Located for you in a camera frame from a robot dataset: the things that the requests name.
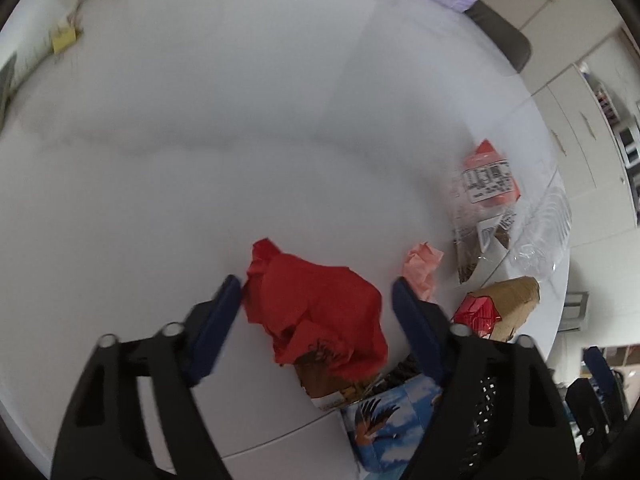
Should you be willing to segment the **pink crumpled paper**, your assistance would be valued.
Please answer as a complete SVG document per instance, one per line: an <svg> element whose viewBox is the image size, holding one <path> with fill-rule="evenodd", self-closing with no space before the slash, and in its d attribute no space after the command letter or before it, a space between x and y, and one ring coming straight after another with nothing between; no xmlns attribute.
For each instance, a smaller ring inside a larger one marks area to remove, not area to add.
<svg viewBox="0 0 640 480"><path fill-rule="evenodd" d="M422 301L430 301L436 286L434 273L444 253L428 243L417 244L408 251L401 268L401 276Z"/></svg>

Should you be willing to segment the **blue printed carton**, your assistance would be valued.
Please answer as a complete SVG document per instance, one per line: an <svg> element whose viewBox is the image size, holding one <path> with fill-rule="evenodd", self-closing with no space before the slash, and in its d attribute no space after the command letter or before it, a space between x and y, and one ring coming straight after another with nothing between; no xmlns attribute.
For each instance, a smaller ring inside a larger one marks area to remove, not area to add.
<svg viewBox="0 0 640 480"><path fill-rule="evenodd" d="M418 375L341 410L360 479L398 479L418 449L442 388Z"/></svg>

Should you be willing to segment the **yellow sticky notes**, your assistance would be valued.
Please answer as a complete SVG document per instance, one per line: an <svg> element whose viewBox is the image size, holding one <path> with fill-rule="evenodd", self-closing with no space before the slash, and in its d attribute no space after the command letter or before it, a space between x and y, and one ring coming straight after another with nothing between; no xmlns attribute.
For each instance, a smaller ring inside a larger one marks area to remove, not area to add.
<svg viewBox="0 0 640 480"><path fill-rule="evenodd" d="M65 25L50 32L51 48L54 54L60 54L76 44L78 32L74 25Z"/></svg>

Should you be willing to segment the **dark grey chair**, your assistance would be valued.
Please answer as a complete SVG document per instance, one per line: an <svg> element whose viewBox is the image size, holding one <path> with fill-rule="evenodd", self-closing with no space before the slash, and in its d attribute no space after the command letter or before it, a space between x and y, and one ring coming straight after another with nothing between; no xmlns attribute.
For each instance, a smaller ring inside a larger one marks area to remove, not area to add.
<svg viewBox="0 0 640 480"><path fill-rule="evenodd" d="M517 73L532 56L527 37L484 1L477 0L464 14L496 45Z"/></svg>

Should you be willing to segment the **brown cardboard piece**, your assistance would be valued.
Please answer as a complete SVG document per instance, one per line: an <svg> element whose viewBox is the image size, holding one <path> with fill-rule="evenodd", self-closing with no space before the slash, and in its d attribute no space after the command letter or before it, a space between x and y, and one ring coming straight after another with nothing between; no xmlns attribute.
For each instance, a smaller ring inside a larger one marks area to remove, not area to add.
<svg viewBox="0 0 640 480"><path fill-rule="evenodd" d="M387 364L388 354L381 363L376 363L375 368L370 369L367 376L357 379L335 374L332 365L340 359L341 356L330 348L318 347L307 351L293 362L300 388L314 407L322 412L344 408L369 394L381 378L381 370Z"/></svg>

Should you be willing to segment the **red labelled plastic wrapper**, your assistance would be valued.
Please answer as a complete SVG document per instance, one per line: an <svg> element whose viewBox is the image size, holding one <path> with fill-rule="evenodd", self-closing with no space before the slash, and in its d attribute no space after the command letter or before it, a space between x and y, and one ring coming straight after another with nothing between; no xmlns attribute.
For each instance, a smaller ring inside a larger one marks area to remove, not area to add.
<svg viewBox="0 0 640 480"><path fill-rule="evenodd" d="M480 142L451 183L450 217L460 284L472 278L520 197L506 156L489 140Z"/></svg>

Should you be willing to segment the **red paper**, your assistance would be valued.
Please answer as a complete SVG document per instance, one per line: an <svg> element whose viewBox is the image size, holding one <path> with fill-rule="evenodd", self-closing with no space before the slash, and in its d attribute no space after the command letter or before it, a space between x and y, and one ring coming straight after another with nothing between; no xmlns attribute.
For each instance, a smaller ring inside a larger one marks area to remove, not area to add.
<svg viewBox="0 0 640 480"><path fill-rule="evenodd" d="M309 360L358 382L387 362L382 295L347 266L320 266L263 238L253 245L242 300L247 321L271 337L280 365Z"/></svg>

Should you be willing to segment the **clear plastic bottle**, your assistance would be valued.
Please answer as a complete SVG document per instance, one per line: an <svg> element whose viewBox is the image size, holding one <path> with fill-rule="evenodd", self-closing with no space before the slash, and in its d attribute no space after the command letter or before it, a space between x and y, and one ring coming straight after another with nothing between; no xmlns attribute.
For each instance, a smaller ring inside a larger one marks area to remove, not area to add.
<svg viewBox="0 0 640 480"><path fill-rule="evenodd" d="M567 255L572 225L570 200L559 171L555 171L509 249L515 269L538 282L548 280Z"/></svg>

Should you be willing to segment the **white drawer cabinet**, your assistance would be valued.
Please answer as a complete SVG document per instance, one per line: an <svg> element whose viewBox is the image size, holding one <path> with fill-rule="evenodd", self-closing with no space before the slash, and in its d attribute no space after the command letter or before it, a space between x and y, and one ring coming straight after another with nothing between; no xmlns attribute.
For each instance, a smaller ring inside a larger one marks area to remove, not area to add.
<svg viewBox="0 0 640 480"><path fill-rule="evenodd" d="M573 227L570 244L582 246L637 225L626 172L612 129L584 75L574 65L533 99L556 149Z"/></svg>

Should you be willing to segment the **black foam net sleeve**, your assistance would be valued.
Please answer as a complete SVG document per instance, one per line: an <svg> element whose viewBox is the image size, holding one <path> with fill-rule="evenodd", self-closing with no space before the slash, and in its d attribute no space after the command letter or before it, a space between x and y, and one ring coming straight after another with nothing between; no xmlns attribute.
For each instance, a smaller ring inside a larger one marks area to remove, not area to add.
<svg viewBox="0 0 640 480"><path fill-rule="evenodd" d="M450 361L442 396L402 478L480 478L488 426L485 368L485 357L473 346L462 348Z"/></svg>

